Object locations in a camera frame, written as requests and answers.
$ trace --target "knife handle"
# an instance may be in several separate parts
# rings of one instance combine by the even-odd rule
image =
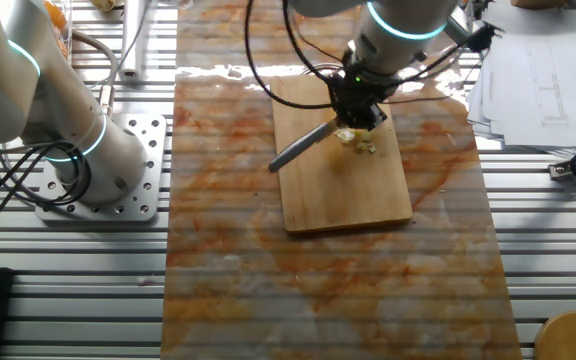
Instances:
[[[301,155],[306,149],[316,144],[326,135],[329,124],[324,123],[312,129],[308,134],[300,137],[284,149],[277,157],[270,162],[268,170],[277,172],[297,156]]]

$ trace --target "glowing blue ring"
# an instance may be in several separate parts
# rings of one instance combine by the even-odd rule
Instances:
[[[444,31],[444,29],[446,28],[446,25],[448,25],[448,23],[443,24],[442,26],[439,27],[439,29],[437,29],[435,31],[431,31],[431,32],[426,33],[426,34],[409,34],[409,33],[403,32],[403,31],[399,31],[399,30],[393,28],[392,26],[388,25],[388,23],[386,23],[379,16],[379,14],[377,14],[377,10],[375,10],[375,7],[372,4],[372,2],[369,2],[367,4],[367,6],[368,6],[368,11],[370,11],[370,15],[372,15],[373,19],[375,19],[377,24],[379,24],[382,28],[384,28],[384,30],[388,31],[389,33],[391,33],[395,36],[398,36],[398,37],[404,38],[404,39],[408,39],[408,40],[428,40],[428,39],[431,39],[431,38],[441,34],[441,32]]]
[[[37,63],[37,60],[35,60],[34,57],[32,57],[32,55],[30,55],[30,53],[28,53],[28,51],[26,51],[26,49],[22,48],[21,46],[17,45],[17,43],[15,43],[12,40],[8,40],[8,44],[10,45],[10,47],[12,47],[13,49],[15,49],[18,53],[20,53],[21,55],[23,55],[26,59],[28,59],[28,61],[30,61],[30,63],[32,64],[32,66],[35,67],[35,70],[37,70],[37,76],[41,76],[41,69],[39,69],[39,64]]]
[[[101,134],[99,134],[99,137],[97,138],[97,140],[95,141],[94,144],[92,144],[88,150],[82,152],[83,156],[86,156],[88,154],[90,154],[93,150],[95,150],[95,148],[99,145],[99,143],[101,142],[101,140],[104,138],[104,135],[106,134],[106,117],[104,117],[104,126],[101,129]],[[66,158],[66,159],[51,159],[49,157],[44,156],[44,158],[48,161],[54,161],[54,162],[68,162],[71,160],[77,160],[77,157],[72,157],[72,158]]]

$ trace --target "wooden object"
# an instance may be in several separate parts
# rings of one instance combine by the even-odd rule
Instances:
[[[536,360],[576,360],[576,311],[548,320],[535,339]]]
[[[272,89],[300,104],[329,102],[315,76],[275,78]],[[406,177],[390,107],[388,120],[371,132],[377,151],[358,152],[331,135],[279,171],[286,230],[305,232],[407,221],[412,216]],[[335,117],[331,109],[302,110],[273,102],[275,146],[281,152]]]
[[[512,0],[512,5],[524,9],[540,10],[558,8],[566,5],[569,0]]]

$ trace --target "marble surface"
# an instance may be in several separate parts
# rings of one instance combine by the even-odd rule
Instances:
[[[291,237],[266,170],[271,103],[246,66],[244,6],[198,1],[179,13],[162,358],[520,359],[459,76],[397,95],[454,99],[392,106],[410,223]],[[253,16],[264,76],[303,70],[280,14],[261,0]],[[353,17],[299,22],[341,55]]]

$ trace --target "metal mounting plate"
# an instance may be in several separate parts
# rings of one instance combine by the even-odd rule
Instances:
[[[89,205],[76,202],[58,206],[50,211],[36,207],[35,213],[41,220],[59,223],[143,222],[155,217],[159,201],[166,119],[161,115],[115,114],[113,121],[119,127],[130,130],[144,144],[146,171],[139,185],[123,198],[110,203]],[[52,199],[64,192],[57,179],[55,168],[46,162],[39,194]]]

